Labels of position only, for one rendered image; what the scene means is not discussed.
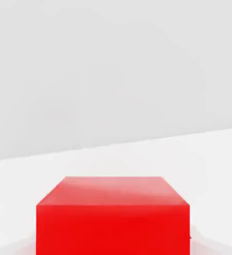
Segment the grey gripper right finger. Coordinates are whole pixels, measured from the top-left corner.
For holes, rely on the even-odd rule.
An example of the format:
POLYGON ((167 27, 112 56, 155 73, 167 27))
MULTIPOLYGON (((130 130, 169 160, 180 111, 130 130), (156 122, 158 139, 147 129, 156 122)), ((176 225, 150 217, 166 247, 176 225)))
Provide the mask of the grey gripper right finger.
POLYGON ((194 225, 190 234, 190 255, 232 255, 232 247, 205 238, 194 225))

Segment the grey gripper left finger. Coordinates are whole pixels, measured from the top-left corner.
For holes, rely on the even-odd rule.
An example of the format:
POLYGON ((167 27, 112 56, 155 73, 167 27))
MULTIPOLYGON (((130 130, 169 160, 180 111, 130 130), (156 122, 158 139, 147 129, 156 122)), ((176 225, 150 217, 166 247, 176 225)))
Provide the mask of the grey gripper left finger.
POLYGON ((0 248, 0 255, 36 255, 36 234, 0 248))

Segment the small red cube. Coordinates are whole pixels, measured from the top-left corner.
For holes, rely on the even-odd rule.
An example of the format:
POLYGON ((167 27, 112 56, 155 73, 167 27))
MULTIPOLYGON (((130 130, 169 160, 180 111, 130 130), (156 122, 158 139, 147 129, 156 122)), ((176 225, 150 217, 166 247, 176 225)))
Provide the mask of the small red cube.
POLYGON ((190 255, 190 206, 162 177, 65 177, 36 206, 36 255, 190 255))

